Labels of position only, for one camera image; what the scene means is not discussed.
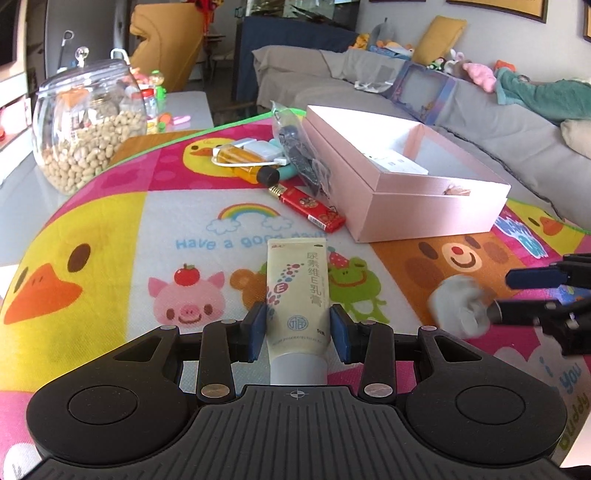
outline yellow chair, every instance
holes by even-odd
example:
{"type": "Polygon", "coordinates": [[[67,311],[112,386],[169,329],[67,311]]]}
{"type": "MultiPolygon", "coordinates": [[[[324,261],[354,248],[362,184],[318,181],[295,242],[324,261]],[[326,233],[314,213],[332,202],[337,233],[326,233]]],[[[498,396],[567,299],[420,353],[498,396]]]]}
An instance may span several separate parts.
{"type": "Polygon", "coordinates": [[[160,70],[164,88],[182,90],[203,42],[203,14],[195,4],[137,5],[129,32],[144,38],[131,56],[144,75],[160,70]]]}

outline black gripper base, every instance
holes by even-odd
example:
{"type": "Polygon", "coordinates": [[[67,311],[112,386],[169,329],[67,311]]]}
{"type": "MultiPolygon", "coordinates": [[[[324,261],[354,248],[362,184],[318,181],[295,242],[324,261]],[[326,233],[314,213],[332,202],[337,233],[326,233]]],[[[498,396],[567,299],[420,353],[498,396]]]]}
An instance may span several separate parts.
{"type": "Polygon", "coordinates": [[[389,405],[348,387],[248,386],[203,407],[166,450],[112,468],[47,459],[30,480],[568,480],[547,460],[506,468],[465,465],[420,443],[389,405]]]}

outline crosshair marking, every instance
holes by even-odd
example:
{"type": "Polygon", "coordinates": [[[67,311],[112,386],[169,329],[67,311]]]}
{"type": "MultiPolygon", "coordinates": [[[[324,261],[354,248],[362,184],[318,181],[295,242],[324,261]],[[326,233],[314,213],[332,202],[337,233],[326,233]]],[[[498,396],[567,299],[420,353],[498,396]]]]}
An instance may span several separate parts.
{"type": "Polygon", "coordinates": [[[302,390],[294,390],[293,392],[288,393],[288,395],[291,398],[295,398],[296,400],[299,400],[301,398],[304,398],[306,395],[308,395],[307,393],[302,392],[302,390]]]}

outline glass jar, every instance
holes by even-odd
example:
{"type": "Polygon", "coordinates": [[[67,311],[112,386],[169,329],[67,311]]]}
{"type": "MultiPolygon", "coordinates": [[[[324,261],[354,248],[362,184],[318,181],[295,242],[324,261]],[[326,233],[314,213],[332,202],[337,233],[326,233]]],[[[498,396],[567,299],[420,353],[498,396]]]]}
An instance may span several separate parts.
{"type": "Polygon", "coordinates": [[[83,59],[79,65],[39,87],[33,114],[35,160],[66,195],[105,170],[125,140],[146,133],[144,102],[129,66],[123,60],[85,66],[83,59]]]}

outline pink toy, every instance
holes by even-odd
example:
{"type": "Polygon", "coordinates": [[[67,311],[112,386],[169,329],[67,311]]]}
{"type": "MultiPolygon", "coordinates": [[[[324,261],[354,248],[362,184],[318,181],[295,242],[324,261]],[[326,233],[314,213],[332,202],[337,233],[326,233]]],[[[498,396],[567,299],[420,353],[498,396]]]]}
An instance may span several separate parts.
{"type": "Polygon", "coordinates": [[[489,67],[480,63],[465,63],[463,68],[467,71],[474,84],[481,87],[486,93],[495,91],[496,78],[489,67]]]}

